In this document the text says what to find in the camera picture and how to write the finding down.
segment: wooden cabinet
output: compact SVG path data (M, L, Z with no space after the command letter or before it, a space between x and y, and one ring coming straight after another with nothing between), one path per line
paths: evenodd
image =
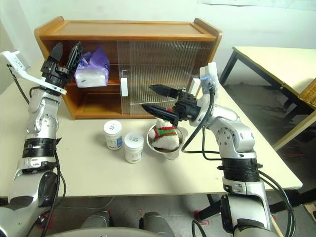
M142 103L172 107L170 98L154 94L151 84L189 87L199 68L213 60L222 32L208 23L155 21L64 20L56 17L34 31L44 58L62 41L65 64L77 41L83 52L102 45L110 60L108 85L78 88L75 79L66 86L64 101L75 119L151 117ZM120 78L127 78L128 96L121 96Z

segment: white plush toy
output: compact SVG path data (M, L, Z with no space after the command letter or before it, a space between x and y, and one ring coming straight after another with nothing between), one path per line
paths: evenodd
M148 136L153 139L152 146L156 148L175 150L179 147L179 136L172 124L157 118L156 126L150 130Z

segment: table surface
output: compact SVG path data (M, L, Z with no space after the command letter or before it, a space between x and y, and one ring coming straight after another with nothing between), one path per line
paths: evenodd
M316 49L233 47L295 95L316 78Z
M39 77L42 61L29 72ZM33 83L19 79L25 93ZM257 128L241 111L226 91L220 87L216 103L233 109L256 136L254 149L262 171L276 179L282 187L297 189L301 181L286 166ZM0 96L0 196L6 197L12 183L17 162L21 159L25 138L28 106L13 83ZM64 102L59 112L58 155L61 170L67 183L68 197L118 195L183 195L222 193L223 173L217 170L220 161L207 161L202 155L180 153L171 161L154 153L144 145L142 160L129 164L123 149L111 151L106 147L103 125L107 119L73 120ZM119 119L123 135L138 131L144 136L155 123L154 119ZM179 124L191 134L194 130L187 121ZM201 148L199 133L188 150ZM207 150L218 151L214 135L206 132Z

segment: concrete floor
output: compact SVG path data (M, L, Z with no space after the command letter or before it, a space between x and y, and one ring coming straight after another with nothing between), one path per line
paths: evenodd
M285 98L278 91L245 84L227 86L226 90L271 144L302 119L301 116L298 116L294 122L284 122L283 118L286 112L281 105ZM298 137L279 152L287 165L304 183L302 191L315 188L315 138L309 142L302 142L302 140L306 140L306 136L315 136L314 132L308 131L305 136ZM279 201L274 192L268 192L267 196L270 204ZM66 198L62 205L96 208L103 206L110 200L110 197ZM104 210L111 212L116 226L132 228L138 227L138 220L143 213L156 211L167 220L177 237L190 237L192 236L193 212L207 206L208 201L205 195L115 197ZM48 233L79 228L85 218L94 212L96 210L88 208L59 207L55 211L53 228ZM295 208L295 215L297 220L295 236L315 236L316 224L303 206ZM284 233L287 220L286 212L279 212L275 215L275 219ZM208 218L203 228L208 237L230 236L223 231L219 214ZM34 227L30 236L40 236L38 227Z

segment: white plastic jar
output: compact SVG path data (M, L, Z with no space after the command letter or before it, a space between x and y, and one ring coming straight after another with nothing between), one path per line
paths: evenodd
M137 163L142 158L144 138L137 132L130 132L124 138L124 156L129 163Z
M110 120L104 124L103 130L108 148L111 150L120 149L123 145L122 124L117 120Z

